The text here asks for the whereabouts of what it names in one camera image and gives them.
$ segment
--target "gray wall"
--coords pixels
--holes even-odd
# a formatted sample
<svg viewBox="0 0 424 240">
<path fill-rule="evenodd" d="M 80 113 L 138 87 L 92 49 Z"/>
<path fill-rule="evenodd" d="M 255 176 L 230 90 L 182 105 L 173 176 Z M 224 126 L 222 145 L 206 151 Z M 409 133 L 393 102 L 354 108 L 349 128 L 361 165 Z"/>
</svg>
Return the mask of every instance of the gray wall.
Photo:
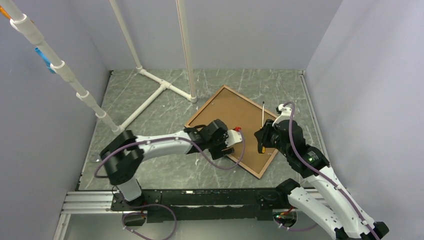
<svg viewBox="0 0 424 240">
<path fill-rule="evenodd" d="M 306 69 L 332 165 L 386 240 L 424 239 L 423 12 L 345 0 Z"/>
<path fill-rule="evenodd" d="M 70 0 L 110 69 L 135 67 L 109 1 Z M 305 69 L 341 0 L 185 0 L 195 68 Z M 118 1 L 146 68 L 185 68 L 175 0 Z"/>
<path fill-rule="evenodd" d="M 15 3 L 101 102 L 108 70 L 70 3 Z M 95 115 L 3 16 L 0 30 L 0 239 L 48 240 L 78 181 Z"/>
</svg>

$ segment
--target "corkboard with wooden frame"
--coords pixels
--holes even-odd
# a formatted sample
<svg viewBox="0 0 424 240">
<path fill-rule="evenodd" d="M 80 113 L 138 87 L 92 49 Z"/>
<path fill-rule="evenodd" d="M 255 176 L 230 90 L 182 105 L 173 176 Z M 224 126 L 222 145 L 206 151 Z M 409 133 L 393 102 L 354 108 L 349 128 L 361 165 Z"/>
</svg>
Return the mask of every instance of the corkboard with wooden frame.
<svg viewBox="0 0 424 240">
<path fill-rule="evenodd" d="M 264 110 L 264 119 L 276 119 L 276 115 Z M 207 125 L 220 119 L 228 127 L 241 127 L 245 139 L 245 153 L 240 167 L 260 179 L 277 154 L 277 150 L 267 148 L 264 154 L 258 153 L 258 142 L 254 132 L 262 127 L 262 106 L 223 85 L 185 124 L 186 127 Z M 236 144 L 234 153 L 228 157 L 237 162 L 242 153 L 242 144 Z"/>
</svg>

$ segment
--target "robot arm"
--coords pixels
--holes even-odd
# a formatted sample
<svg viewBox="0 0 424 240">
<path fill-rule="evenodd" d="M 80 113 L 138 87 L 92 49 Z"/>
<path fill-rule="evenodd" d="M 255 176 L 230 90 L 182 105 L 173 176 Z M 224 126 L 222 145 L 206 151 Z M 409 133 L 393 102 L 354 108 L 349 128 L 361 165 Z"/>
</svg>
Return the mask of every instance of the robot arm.
<svg viewBox="0 0 424 240">
<path fill-rule="evenodd" d="M 142 161 L 171 154 L 198 153 L 198 149 L 191 142 L 198 145 L 202 151 L 209 150 L 215 160 L 233 153 L 231 146 L 241 141 L 240 132 L 228 130 L 227 126 L 217 119 L 207 126 L 189 127 L 167 135 L 140 136 L 126 130 L 100 152 L 100 157 L 104 160 L 122 146 L 134 144 L 109 156 L 104 168 L 110 184 L 118 187 L 125 200 L 130 204 L 139 205 L 143 202 L 142 188 L 134 174 Z"/>
<path fill-rule="evenodd" d="M 306 191 L 292 179 L 280 184 L 276 188 L 277 192 L 288 200 L 292 206 L 308 214 L 333 239 L 346 239 L 348 237 L 363 240 L 376 239 L 367 225 L 373 226 L 372 229 L 381 239 L 389 231 L 384 222 L 375 222 L 358 206 L 338 180 L 326 157 L 316 147 L 306 144 L 302 128 L 298 126 L 296 121 L 292 121 L 292 140 L 299 155 L 309 165 L 327 176 L 328 179 L 321 174 L 316 174 L 299 160 L 289 137 L 290 121 L 288 116 L 290 116 L 291 109 L 284 109 L 280 105 L 277 112 L 281 115 L 275 121 L 266 120 L 263 127 L 254 134 L 258 142 L 258 152 L 263 153 L 265 148 L 278 149 L 287 158 L 291 168 L 321 193 L 332 210 L 323 206 L 313 197 L 306 197 Z M 361 213 L 364 220 L 361 220 L 357 212 Z"/>
</svg>

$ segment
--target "gray marble floor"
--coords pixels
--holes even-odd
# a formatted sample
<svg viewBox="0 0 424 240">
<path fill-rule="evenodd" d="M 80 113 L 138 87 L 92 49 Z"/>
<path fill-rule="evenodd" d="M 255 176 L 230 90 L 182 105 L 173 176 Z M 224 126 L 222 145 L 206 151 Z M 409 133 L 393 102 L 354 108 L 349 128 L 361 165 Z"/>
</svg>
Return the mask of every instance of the gray marble floor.
<svg viewBox="0 0 424 240">
<path fill-rule="evenodd" d="M 157 69 L 150 72 L 189 92 L 187 73 L 181 69 Z M 319 148 L 319 138 L 310 114 L 306 93 L 294 69 L 197 69 L 194 71 L 197 103 L 166 90 L 138 116 L 127 129 L 134 134 L 152 136 L 179 131 L 187 120 L 222 85 L 238 91 L 256 103 L 274 111 L 286 101 L 296 103 L 295 120 L 303 128 L 307 143 Z M 157 88 L 158 84 L 137 74 L 135 70 L 115 70 L 110 77 L 102 107 L 121 124 Z M 104 123 L 97 122 L 80 179 L 80 190 L 109 190 L 107 179 L 94 178 L 97 154 L 114 139 Z M 233 162 L 222 158 L 216 163 L 229 166 Z M 272 188 L 293 178 L 303 186 L 305 181 L 294 172 L 282 154 L 278 154 L 263 177 L 258 180 L 242 168 L 220 170 L 199 154 L 168 155 L 142 162 L 136 177 L 144 189 L 211 189 L 211 188 Z"/>
</svg>

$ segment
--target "white pvc pipe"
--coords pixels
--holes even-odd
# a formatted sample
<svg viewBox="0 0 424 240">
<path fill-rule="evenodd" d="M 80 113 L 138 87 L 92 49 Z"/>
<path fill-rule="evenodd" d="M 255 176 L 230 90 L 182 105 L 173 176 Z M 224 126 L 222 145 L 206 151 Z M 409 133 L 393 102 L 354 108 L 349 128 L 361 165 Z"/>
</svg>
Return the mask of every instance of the white pvc pipe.
<svg viewBox="0 0 424 240">
<path fill-rule="evenodd" d="M 37 48 L 44 54 L 44 56 L 50 61 L 54 66 L 59 66 L 62 64 L 60 57 L 53 51 L 53 49 L 43 40 L 40 44 L 36 44 Z"/>
<path fill-rule="evenodd" d="M 11 17 L 10 24 L 13 28 L 23 34 L 30 43 L 36 45 L 40 49 L 40 51 L 50 60 L 51 69 L 53 69 L 65 82 L 69 83 L 76 90 L 76 96 L 88 107 L 92 108 L 95 111 L 96 116 L 107 124 L 112 129 L 113 133 L 116 135 L 121 133 L 123 129 L 112 121 L 111 117 L 97 104 L 96 100 L 89 91 L 87 91 L 75 78 L 75 74 L 72 70 L 47 44 L 44 40 L 43 34 L 29 19 L 29 17 L 22 14 L 11 0 L 0 0 L 0 3 L 3 9 L 9 13 Z"/>
<path fill-rule="evenodd" d="M 154 80 L 155 82 L 157 82 L 159 84 L 162 84 L 163 82 L 167 82 L 167 81 L 165 81 L 165 80 L 163 80 L 163 79 L 161 79 L 161 78 L 159 78 L 159 77 L 151 74 L 150 72 L 146 71 L 146 69 L 142 69 L 139 73 L 141 75 L 144 75 L 144 76 L 148 77 L 151 80 Z"/>
<path fill-rule="evenodd" d="M 160 87 L 152 95 L 150 95 L 147 100 L 143 102 L 143 104 L 139 106 L 137 110 L 135 110 L 135 112 L 133 112 L 119 127 L 124 129 L 127 128 L 128 125 L 130 125 L 130 123 L 132 123 L 138 115 L 140 115 L 144 109 L 146 109 L 165 89 L 166 87 L 160 85 Z"/>
<path fill-rule="evenodd" d="M 172 85 L 171 83 L 169 83 L 168 81 L 165 81 L 153 74 L 151 74 L 150 72 L 146 71 L 145 69 L 141 70 L 139 72 L 141 75 L 144 75 L 152 80 L 154 80 L 155 82 L 158 82 L 160 85 L 163 85 L 165 88 L 172 90 L 174 92 L 176 92 L 177 94 L 183 96 L 184 98 L 188 99 L 189 101 L 192 101 L 193 98 L 190 94 L 186 93 L 185 91 L 179 89 L 178 87 Z"/>
<path fill-rule="evenodd" d="M 128 32 L 127 25 L 125 24 L 124 18 L 122 17 L 117 1 L 109 0 L 109 2 L 110 2 L 110 5 L 112 6 L 113 12 L 115 13 L 116 19 L 118 20 L 120 29 L 122 30 L 126 43 L 128 44 L 129 51 L 132 54 L 132 58 L 134 59 L 135 65 L 137 66 L 138 70 L 141 70 L 143 69 L 142 64 L 140 63 L 139 56 L 137 55 L 136 48 L 134 47 L 133 40 L 131 39 L 130 33 Z"/>
<path fill-rule="evenodd" d="M 9 16 L 15 21 L 21 21 L 24 19 L 24 15 L 21 10 L 15 5 L 12 0 L 0 0 L 0 6 L 9 14 Z"/>
<path fill-rule="evenodd" d="M 176 92 L 177 94 L 183 96 L 184 98 L 188 99 L 189 101 L 192 101 L 192 96 L 188 93 L 186 93 L 185 91 L 179 89 L 178 87 L 174 86 L 174 85 L 170 85 L 169 86 L 169 90 L 172 90 L 173 92 Z"/>
<path fill-rule="evenodd" d="M 195 75 L 193 73 L 192 51 L 190 49 L 189 30 L 187 27 L 186 7 L 184 0 L 175 0 L 178 11 L 179 27 L 181 28 L 182 47 L 184 49 L 185 65 L 187 67 L 188 85 L 190 87 L 190 101 L 197 101 Z"/>
</svg>

